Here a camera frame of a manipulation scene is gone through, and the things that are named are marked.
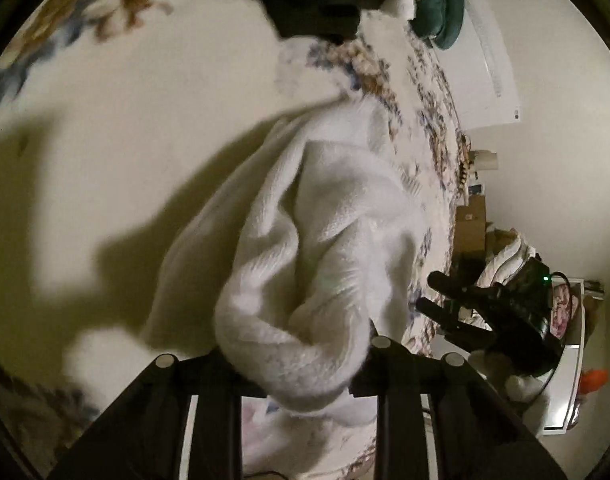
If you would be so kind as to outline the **striped folded clothes pile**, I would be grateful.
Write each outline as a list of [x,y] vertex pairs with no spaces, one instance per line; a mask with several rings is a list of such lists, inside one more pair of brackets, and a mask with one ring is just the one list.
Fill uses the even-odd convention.
[[475,285],[487,288],[495,284],[508,284],[536,254],[536,248],[522,234],[513,233],[510,243],[488,261]]

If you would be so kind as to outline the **pink floral cloth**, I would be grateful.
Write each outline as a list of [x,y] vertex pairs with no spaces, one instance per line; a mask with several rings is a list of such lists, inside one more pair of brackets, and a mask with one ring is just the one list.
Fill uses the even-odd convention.
[[578,299],[567,284],[556,285],[552,299],[550,332],[556,338],[563,339],[576,313]]

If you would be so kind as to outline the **white storage cabinet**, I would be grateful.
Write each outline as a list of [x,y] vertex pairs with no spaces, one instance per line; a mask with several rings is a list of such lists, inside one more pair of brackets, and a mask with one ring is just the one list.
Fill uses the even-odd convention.
[[[576,284],[560,272],[551,273],[551,283],[553,288],[556,285],[567,284],[574,295],[578,289]],[[439,307],[457,316],[462,323],[486,330],[488,325],[479,314],[459,306],[454,300],[443,297],[444,303]],[[579,298],[577,296],[576,298],[578,299],[576,313],[567,327],[564,338],[561,339],[563,352],[560,362],[557,367],[544,375],[515,374],[510,362],[499,353],[488,353],[484,350],[468,352],[454,344],[469,356],[474,368],[490,381],[501,396],[518,409],[518,414],[523,417],[527,426],[536,430],[538,434],[562,434],[570,418],[570,408],[577,392],[574,382],[578,378],[584,334],[584,322],[580,319],[582,305]]]

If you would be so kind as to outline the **brown cardboard box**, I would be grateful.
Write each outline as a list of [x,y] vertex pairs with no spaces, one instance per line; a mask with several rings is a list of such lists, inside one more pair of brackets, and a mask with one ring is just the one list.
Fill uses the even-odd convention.
[[456,210],[454,254],[457,257],[484,258],[486,254],[486,200],[484,195],[469,198]]

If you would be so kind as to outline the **orange object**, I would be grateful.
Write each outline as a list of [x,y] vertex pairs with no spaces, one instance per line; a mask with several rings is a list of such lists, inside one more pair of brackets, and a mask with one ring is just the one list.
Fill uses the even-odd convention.
[[580,375],[578,392],[582,396],[600,390],[608,382],[608,371],[604,368],[600,370],[584,370]]

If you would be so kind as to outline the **dark green cloth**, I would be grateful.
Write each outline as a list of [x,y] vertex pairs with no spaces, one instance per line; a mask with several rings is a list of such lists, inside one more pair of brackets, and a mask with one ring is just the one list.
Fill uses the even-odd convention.
[[410,22],[415,35],[448,50],[458,39],[464,18],[464,0],[420,0]]

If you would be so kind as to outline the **cream floral fleece blanket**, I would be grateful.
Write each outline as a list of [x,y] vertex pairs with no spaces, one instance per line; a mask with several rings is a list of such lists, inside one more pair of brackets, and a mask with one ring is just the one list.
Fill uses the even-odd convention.
[[446,270],[462,142],[434,51],[363,13],[333,46],[256,0],[43,0],[0,57],[0,419],[31,478],[151,358],[139,341],[177,233],[276,122],[342,98],[389,109],[427,230],[412,296]]

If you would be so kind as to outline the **white wall air conditioner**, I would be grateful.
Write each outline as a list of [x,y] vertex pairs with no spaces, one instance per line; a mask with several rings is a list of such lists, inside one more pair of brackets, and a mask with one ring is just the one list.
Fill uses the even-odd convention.
[[437,57],[463,129],[521,120],[513,67],[487,0],[464,0],[460,34],[449,49],[438,50]]

